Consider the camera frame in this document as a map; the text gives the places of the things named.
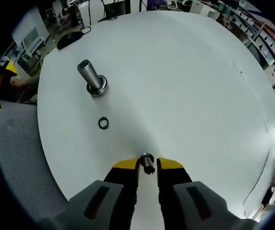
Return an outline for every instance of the metal washer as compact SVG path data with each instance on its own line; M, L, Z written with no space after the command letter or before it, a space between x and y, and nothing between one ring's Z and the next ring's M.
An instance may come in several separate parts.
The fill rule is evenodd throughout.
M101 124L102 121L106 121L107 124L105 126L102 126ZM106 116L101 117L98 121L98 126L100 129L103 129L103 130L108 129L108 127L110 126L110 119Z
M99 89L92 89L89 84L87 84L87 91L93 96L93 97L99 97L106 93L108 89L108 81L103 75L99 75L99 78L101 80L101 86Z

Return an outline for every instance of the computer mouse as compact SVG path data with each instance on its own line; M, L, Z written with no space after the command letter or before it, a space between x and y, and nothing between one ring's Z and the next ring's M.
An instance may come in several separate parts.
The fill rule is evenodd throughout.
M83 36L83 32L82 31L78 31L78 32L71 32L68 34L65 34L59 42L57 42L57 49L61 50L65 47L67 47L68 45L72 44L73 42L79 40L82 36Z

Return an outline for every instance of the desk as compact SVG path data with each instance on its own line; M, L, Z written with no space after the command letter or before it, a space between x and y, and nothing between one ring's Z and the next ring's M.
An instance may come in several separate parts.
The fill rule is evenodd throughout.
M105 96L87 92L77 71L84 59L107 78ZM43 150L67 199L103 180L115 162L150 152L179 161L243 218L243 202L268 153L275 155L275 94L262 68L226 28L192 13L123 15L54 49L43 62L37 112ZM103 116L107 130L97 124ZM271 178L264 181L247 215ZM164 229L156 183L141 170L131 229Z
M126 14L125 4L128 4L127 0L104 0L105 5L112 3L124 2L123 12ZM139 0L128 0L130 3L131 13L136 13L139 11ZM78 9L81 14L81 18L85 27L90 26L89 22L89 12L88 12L89 1L78 4ZM142 11L146 11L146 7L142 5ZM91 24L96 24L99 20L103 19L104 7L101 0L90 0L90 14L91 14Z

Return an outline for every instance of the mesh chair back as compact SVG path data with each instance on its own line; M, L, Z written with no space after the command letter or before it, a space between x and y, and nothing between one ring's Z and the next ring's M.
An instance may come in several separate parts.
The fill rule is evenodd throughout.
M68 203L46 161L35 105L0 102L0 166L34 219L60 213Z

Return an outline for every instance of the shelf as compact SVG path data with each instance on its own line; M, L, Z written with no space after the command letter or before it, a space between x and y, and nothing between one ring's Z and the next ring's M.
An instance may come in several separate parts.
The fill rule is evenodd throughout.
M251 32L246 26L243 26L243 24L238 24L234 21L231 21L233 24L235 24L241 31L243 31L243 33L245 33L248 37L252 37L253 36L253 32Z
M256 28L254 28L251 24L248 23L248 21L246 21L245 19L243 19L240 15L238 15L234 11L232 11L232 12L233 12L234 15L236 15L241 20L241 22L244 22L245 25L247 25L250 28L250 30L253 30L254 34L258 32L258 30Z
M259 21L258 19L256 19L256 18L254 17L254 15L253 15L252 13L250 13L248 10L246 10L245 8L243 8L243 7L241 7L241 6L239 6L239 8L241 8L243 11L245 11L246 13L248 13L254 20L256 20L257 22L259 22L260 24L263 23L263 22ZM268 36L269 38L271 38L272 41L275 42L275 37L272 36L271 32L270 32L266 27L264 27L264 28L262 29L262 31L264 31L264 32L267 34L267 36Z
M272 54L270 52L267 52L267 53L264 52L265 48L267 49L267 51L269 51L268 48L264 44L262 44L263 47L260 48L260 46L259 46L258 43L256 43L255 41L253 41L250 37L248 37L248 39L257 48L257 50L261 53L261 55L263 56L263 58L265 59L265 61L267 62L267 64L269 66L271 66L275 62L275 60L274 60L274 58L273 58L273 56L272 56Z
M268 43L266 42L266 40L265 40L264 38L262 38L260 35L258 35L258 37L260 37L260 38L263 40L264 45L265 45L266 47L268 47L268 49L271 50L271 53L273 53L273 54L275 55L275 51L271 49L272 46L268 45Z
M260 35L258 35L258 37L261 38L260 40L262 40L263 46L270 51L271 55L275 56L275 52L271 49L271 47L267 44L267 42Z

